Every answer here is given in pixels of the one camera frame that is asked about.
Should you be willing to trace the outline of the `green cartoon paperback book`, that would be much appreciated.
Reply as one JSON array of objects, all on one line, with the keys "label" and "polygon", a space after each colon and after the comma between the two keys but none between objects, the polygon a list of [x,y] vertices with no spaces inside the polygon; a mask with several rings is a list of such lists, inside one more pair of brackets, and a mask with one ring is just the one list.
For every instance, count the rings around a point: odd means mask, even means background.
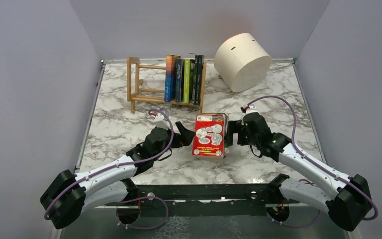
[{"label": "green cartoon paperback book", "polygon": [[226,158],[229,153],[229,144],[228,144],[228,114],[223,113],[224,116],[224,127],[223,127],[223,158]]}]

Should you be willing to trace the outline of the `red spine paperback book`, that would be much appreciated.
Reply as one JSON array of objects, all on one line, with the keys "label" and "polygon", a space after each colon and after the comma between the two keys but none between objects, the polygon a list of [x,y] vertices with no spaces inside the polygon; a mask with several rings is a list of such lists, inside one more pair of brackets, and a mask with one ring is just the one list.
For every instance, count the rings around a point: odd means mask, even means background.
[{"label": "red spine paperback book", "polygon": [[192,143],[192,156],[223,157],[223,113],[198,114],[195,119],[195,137]]}]

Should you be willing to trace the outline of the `blue cover paperback book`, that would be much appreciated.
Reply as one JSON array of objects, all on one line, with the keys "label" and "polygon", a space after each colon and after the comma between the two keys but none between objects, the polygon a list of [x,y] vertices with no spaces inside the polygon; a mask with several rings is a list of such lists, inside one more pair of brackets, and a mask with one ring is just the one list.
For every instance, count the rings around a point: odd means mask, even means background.
[{"label": "blue cover paperback book", "polygon": [[166,57],[164,101],[167,103],[171,102],[175,97],[176,68],[177,61],[180,58],[181,56],[178,55],[167,55]]}]

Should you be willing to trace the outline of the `wooden dowel rack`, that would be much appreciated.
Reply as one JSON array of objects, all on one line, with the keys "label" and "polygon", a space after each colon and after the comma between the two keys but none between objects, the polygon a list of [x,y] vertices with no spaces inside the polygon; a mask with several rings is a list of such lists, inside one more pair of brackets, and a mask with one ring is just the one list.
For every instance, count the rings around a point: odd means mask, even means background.
[{"label": "wooden dowel rack", "polygon": [[128,57],[126,59],[126,69],[127,69],[127,79],[126,79],[126,89],[127,89],[127,101],[131,102],[131,112],[136,111],[136,102],[146,102],[146,103],[160,103],[160,104],[171,104],[171,105],[181,105],[198,107],[199,112],[203,113],[203,101],[204,101],[204,91],[205,91],[205,74],[206,74],[206,63],[203,64],[202,69],[202,87],[200,93],[200,103],[198,105],[193,105],[192,103],[179,103],[172,100],[170,102],[164,101],[164,96],[146,96],[141,93],[164,93],[162,89],[153,88],[143,88],[144,79],[140,78],[140,70],[142,69],[152,69],[152,70],[166,70],[166,66],[154,66],[145,65],[140,63],[139,57]]}]

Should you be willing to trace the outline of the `dark green hardcover book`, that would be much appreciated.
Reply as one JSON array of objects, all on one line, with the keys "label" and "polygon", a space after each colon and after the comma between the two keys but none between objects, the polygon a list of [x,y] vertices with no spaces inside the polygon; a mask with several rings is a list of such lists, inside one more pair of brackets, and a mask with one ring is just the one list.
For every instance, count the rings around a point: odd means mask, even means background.
[{"label": "dark green hardcover book", "polygon": [[204,64],[204,55],[198,55],[198,68],[197,68],[197,80],[196,80],[196,96],[195,96],[195,102],[197,105],[200,104],[200,94],[201,94],[201,80],[202,80],[202,70],[203,70],[203,64]]}]

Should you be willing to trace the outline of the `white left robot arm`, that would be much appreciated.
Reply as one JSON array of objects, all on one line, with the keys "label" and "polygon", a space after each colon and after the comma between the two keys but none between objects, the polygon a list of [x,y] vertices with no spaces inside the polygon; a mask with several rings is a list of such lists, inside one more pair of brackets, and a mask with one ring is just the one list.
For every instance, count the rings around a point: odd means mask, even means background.
[{"label": "white left robot arm", "polygon": [[95,170],[74,174],[60,172],[40,197],[45,209],[44,218],[56,229],[74,222],[82,212],[95,206],[123,201],[128,195],[131,178],[150,169],[155,161],[162,161],[166,151],[189,146],[195,132],[177,121],[179,132],[154,127],[145,140],[119,159]]}]

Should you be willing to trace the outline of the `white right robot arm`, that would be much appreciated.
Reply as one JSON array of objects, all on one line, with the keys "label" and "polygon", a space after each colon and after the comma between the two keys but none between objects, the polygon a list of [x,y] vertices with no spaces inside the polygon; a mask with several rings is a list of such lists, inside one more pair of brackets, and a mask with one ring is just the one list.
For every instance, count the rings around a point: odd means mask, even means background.
[{"label": "white right robot arm", "polygon": [[291,138],[272,132],[265,119],[257,112],[245,114],[241,120],[230,121],[227,126],[225,141],[232,144],[233,135],[238,135],[238,145],[249,145],[258,149],[260,155],[286,165],[303,175],[313,185],[291,179],[279,174],[268,184],[263,198],[268,202],[295,200],[318,209],[340,228],[352,232],[366,215],[374,210],[367,180],[357,174],[351,177],[317,159],[293,144]]}]

